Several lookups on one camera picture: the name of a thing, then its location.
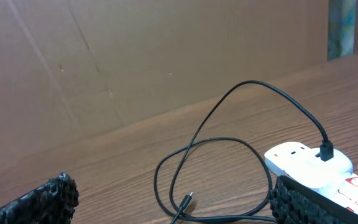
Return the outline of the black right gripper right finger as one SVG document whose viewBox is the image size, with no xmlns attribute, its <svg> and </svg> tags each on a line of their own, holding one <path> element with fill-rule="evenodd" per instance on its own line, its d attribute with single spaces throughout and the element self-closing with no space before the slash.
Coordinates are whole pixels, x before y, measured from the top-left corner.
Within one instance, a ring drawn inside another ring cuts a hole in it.
<svg viewBox="0 0 358 224">
<path fill-rule="evenodd" d="M 358 224 L 358 214 L 286 176 L 270 191 L 270 209 L 279 224 Z"/>
</svg>

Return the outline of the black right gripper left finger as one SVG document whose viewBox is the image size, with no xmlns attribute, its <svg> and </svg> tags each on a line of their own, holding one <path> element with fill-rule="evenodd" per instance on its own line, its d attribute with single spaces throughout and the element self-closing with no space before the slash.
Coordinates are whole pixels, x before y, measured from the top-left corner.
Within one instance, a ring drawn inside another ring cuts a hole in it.
<svg viewBox="0 0 358 224">
<path fill-rule="evenodd" d="M 70 224 L 78 205 L 75 180 L 62 172 L 0 207 L 0 224 Z"/>
</svg>

